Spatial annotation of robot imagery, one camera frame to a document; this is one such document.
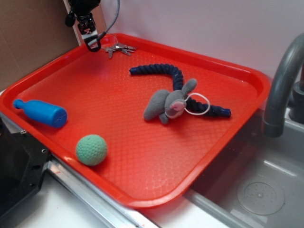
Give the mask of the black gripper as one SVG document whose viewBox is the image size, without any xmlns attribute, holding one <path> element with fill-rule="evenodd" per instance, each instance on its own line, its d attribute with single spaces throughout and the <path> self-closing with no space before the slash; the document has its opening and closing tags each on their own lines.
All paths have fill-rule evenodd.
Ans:
<svg viewBox="0 0 304 228">
<path fill-rule="evenodd" d="M 98 32 L 92 10 L 99 6 L 99 0 L 68 0 L 70 11 L 65 18 L 65 24 L 72 27 L 78 21 L 78 30 L 87 49 L 97 52 L 101 49 Z"/>
</svg>

